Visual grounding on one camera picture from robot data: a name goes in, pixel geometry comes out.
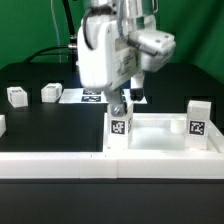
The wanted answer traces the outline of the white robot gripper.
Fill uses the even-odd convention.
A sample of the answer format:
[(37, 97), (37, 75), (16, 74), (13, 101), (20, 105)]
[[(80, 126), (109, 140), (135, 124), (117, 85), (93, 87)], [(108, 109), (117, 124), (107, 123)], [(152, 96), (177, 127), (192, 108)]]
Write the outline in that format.
[(78, 31), (78, 61), (82, 86), (103, 91), (113, 116), (126, 114), (120, 88), (130, 81), (130, 98), (144, 97), (145, 75), (140, 68), (140, 53), (128, 46), (117, 31), (117, 21), (108, 16), (84, 18)]

